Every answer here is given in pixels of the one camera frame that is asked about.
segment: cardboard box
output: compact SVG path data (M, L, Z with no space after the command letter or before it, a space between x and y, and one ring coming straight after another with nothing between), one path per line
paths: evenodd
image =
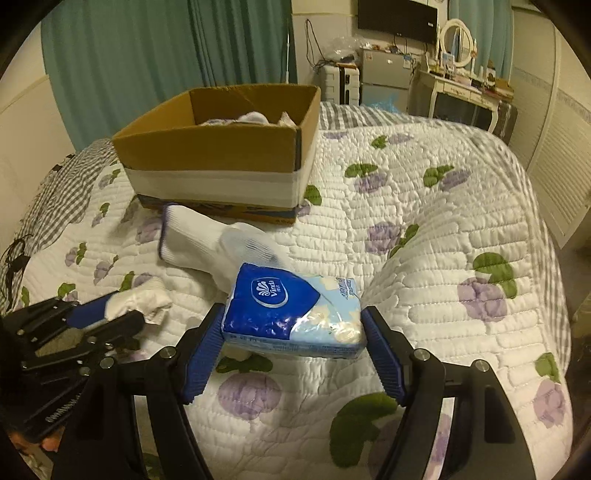
M181 93L131 122L113 145L142 204L293 223L310 176L320 110L311 85L235 85ZM201 125L257 111L271 125ZM287 112L296 128L275 125Z

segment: metal bolt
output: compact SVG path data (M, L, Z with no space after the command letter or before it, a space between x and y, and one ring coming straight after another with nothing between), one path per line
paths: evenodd
M474 366L481 372L488 372L491 369L491 366L488 364L488 362L484 360L476 360L474 362Z
M172 358L176 354L177 354L177 350L173 346L165 346L162 350L160 350L160 356L164 359Z
M113 360L110 356L104 357L99 363L100 367L105 370L111 368L114 364L115 360Z
M414 351L414 357L421 362L425 362L431 358L431 354L427 352L424 348L417 348Z

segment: tissue pack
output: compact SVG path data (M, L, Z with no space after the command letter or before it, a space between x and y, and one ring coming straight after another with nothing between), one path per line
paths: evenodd
M354 358L365 348L360 312L351 278L245 263L228 297L222 334L252 351Z

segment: blue gripper pad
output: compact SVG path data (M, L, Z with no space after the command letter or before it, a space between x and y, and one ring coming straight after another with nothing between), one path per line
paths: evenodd
M183 401L187 405L205 390L205 385L212 374L217 356L222 350L223 314L224 309L221 308L214 321L205 332L203 339L195 348L195 351L187 364L187 378L182 394Z
M400 405L404 405L407 392L402 381L402 365L400 361L390 348L388 341L384 338L367 308L361 311L361 322L365 328L369 356L378 372L386 395L394 398Z
M66 323L72 328L78 328L82 330L93 323L100 322L105 318L105 307L107 305L107 301L115 293L118 292L114 291L112 293L108 293L107 295L89 301L88 303L74 307Z

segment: teal curtain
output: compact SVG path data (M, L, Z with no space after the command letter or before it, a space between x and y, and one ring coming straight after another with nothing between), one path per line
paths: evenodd
M41 42L81 150L185 90L284 81L291 31L290 0L64 0L43 19Z
M511 0L449 0L449 18L459 18L478 41L475 72L492 60L496 76L509 78L513 55Z

